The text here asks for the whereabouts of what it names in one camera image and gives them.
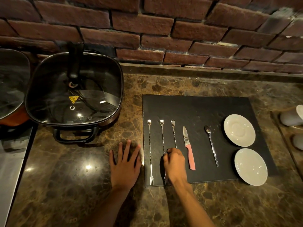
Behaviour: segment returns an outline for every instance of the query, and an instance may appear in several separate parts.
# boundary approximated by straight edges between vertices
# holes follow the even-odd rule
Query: hand
[[[134,186],[138,179],[141,167],[141,158],[138,156],[140,145],[136,147],[131,158],[127,161],[131,140],[127,140],[124,153],[122,152],[122,142],[119,143],[118,162],[115,165],[113,151],[109,152],[109,164],[111,167],[112,188],[127,190],[128,192]]]
[[[185,171],[185,158],[182,152],[176,148],[167,150],[168,154],[163,157],[165,172],[168,174],[173,185],[178,182],[187,183]]]

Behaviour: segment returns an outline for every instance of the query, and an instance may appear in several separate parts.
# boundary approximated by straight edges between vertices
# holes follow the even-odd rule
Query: black lid handle
[[[85,138],[85,139],[77,139],[77,140],[66,140],[61,138],[60,136],[60,129],[58,128],[53,128],[53,136],[54,139],[59,142],[59,143],[63,143],[63,144],[77,144],[77,143],[89,143],[91,141],[94,140],[94,138],[96,137],[98,131],[99,131],[99,127],[98,126],[94,126],[91,128],[92,131],[90,131],[90,135],[89,137]]]
[[[81,58],[83,55],[84,44],[74,44],[72,42],[67,43],[68,47],[68,68],[67,77],[69,82],[74,86],[79,84],[78,76],[80,71]]]

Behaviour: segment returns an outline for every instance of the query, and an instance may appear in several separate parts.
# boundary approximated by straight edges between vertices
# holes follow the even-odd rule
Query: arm
[[[130,160],[127,161],[130,145],[131,141],[128,140],[123,154],[122,143],[119,143],[118,162],[116,165],[112,150],[109,152],[112,190],[95,213],[82,226],[112,227],[114,225],[119,209],[138,179],[142,164],[141,158],[138,156],[140,145],[136,147]]]
[[[163,158],[165,171],[180,198],[189,226],[214,227],[206,211],[196,199],[191,185],[187,182],[185,158],[182,152],[176,148],[171,148],[167,152],[168,154],[165,154]]]

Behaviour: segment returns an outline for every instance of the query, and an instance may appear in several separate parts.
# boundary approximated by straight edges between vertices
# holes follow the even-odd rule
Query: knife
[[[188,134],[185,126],[183,126],[183,137],[184,137],[185,147],[188,149],[189,168],[191,170],[196,170],[194,155],[192,154],[191,145],[189,143]]]

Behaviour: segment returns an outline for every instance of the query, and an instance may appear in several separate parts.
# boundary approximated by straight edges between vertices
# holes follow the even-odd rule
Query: black placemat
[[[143,95],[143,136],[145,187],[150,187],[149,127],[152,121],[151,160],[153,166],[153,186],[163,183],[163,143],[160,120],[164,120],[165,151],[175,146],[171,120],[175,120],[177,148],[185,156],[187,180],[189,183],[223,181],[239,178],[235,165],[235,153],[242,149],[233,144],[225,135],[223,123],[227,116],[239,114],[247,118],[256,131],[256,140],[248,148],[259,153],[264,159],[268,175],[277,174],[277,169],[261,129],[247,97],[208,97],[208,96],[167,96]],[[212,139],[216,150],[219,167],[216,166],[208,134],[204,126],[212,129]],[[190,170],[187,148],[184,145],[183,126],[186,127],[192,147],[196,170]]]

